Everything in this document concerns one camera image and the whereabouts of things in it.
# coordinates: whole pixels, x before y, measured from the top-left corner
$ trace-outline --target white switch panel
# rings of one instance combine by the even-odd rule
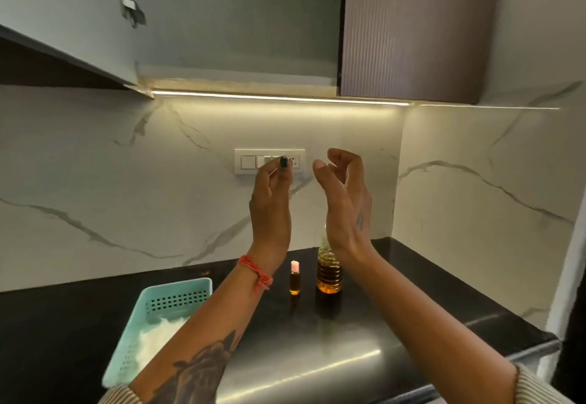
[[[304,149],[235,149],[234,173],[255,175],[265,162],[282,155],[293,160],[293,174],[305,172]]]

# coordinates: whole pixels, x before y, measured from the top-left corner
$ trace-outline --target forearm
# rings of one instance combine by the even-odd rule
[[[372,246],[349,260],[350,274],[448,403],[513,403],[513,364],[388,264]]]
[[[273,275],[277,267],[265,253],[251,249],[248,255],[263,271]],[[211,390],[195,393],[215,393],[226,362],[259,303],[262,289],[259,289],[258,295],[254,294],[257,279],[258,276],[249,268],[240,265],[234,267],[220,287],[131,382],[129,387],[143,402],[147,403],[153,398],[165,402],[161,399],[165,388],[170,389],[169,393],[175,396],[181,395],[182,386],[185,389],[193,388],[193,384],[184,383],[186,380],[197,382],[197,366],[190,365],[196,361],[205,362],[206,368],[212,370],[214,376],[207,378],[208,384],[212,385]]]

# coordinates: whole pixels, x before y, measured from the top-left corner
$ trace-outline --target amber liquid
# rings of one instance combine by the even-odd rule
[[[299,273],[291,272],[289,276],[289,293],[297,296],[301,291],[301,275]]]
[[[318,288],[327,294],[342,289],[342,267],[334,257],[327,238],[324,237],[318,252]]]

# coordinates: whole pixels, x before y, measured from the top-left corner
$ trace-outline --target tattoo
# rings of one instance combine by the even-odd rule
[[[233,331],[223,341],[202,348],[191,361],[174,363],[174,376],[155,390],[148,404],[214,404],[228,359],[240,340],[234,343],[235,337]]]
[[[360,228],[360,230],[362,231],[362,227],[364,226],[364,213],[362,209],[360,210],[360,212],[358,213],[358,217],[356,218],[356,226]]]

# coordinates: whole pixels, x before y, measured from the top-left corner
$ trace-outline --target cabinet door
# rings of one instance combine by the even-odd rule
[[[496,0],[346,0],[342,96],[477,103]]]
[[[148,17],[148,2],[137,1]],[[147,31],[123,18],[120,0],[0,0],[0,24],[136,82],[135,60]]]

